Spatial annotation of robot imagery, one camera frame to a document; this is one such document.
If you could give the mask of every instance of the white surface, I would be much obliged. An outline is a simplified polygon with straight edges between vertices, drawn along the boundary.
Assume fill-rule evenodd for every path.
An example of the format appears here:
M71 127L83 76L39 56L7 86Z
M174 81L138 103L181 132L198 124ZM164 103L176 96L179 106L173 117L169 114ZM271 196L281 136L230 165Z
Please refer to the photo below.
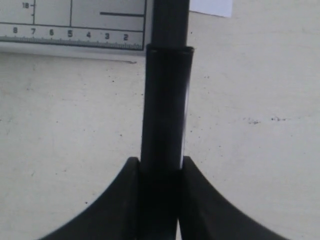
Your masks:
M185 154L292 240L320 239L319 12L315 0L238 0L233 18L190 16ZM1 240L59 227L139 156L143 90L139 59L0 55Z
M231 17L233 0L190 0L190 10L202 14Z

